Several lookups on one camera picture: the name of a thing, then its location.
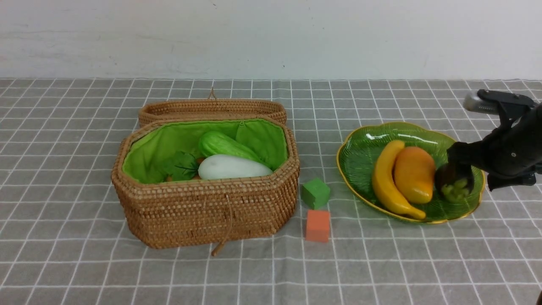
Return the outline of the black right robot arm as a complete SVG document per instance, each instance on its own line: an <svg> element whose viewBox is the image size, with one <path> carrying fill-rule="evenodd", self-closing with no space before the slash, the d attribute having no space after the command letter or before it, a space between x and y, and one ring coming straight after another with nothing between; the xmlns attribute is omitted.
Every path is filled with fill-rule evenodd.
<svg viewBox="0 0 542 305"><path fill-rule="evenodd" d="M436 179L441 189L463 178L473 183L472 168L487 173L490 191L511 186L533 186L541 174L541 104L521 117L507 119L480 141L457 141L447 149L448 161Z"/></svg>

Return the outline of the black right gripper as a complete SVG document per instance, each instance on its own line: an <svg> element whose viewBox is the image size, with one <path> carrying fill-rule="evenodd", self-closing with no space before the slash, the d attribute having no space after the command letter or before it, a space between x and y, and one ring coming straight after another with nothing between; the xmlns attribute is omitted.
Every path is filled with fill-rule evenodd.
<svg viewBox="0 0 542 305"><path fill-rule="evenodd" d="M480 141L457 141L447 149L448 163L487 173L490 191L533 186L538 174L538 128L499 127Z"/></svg>

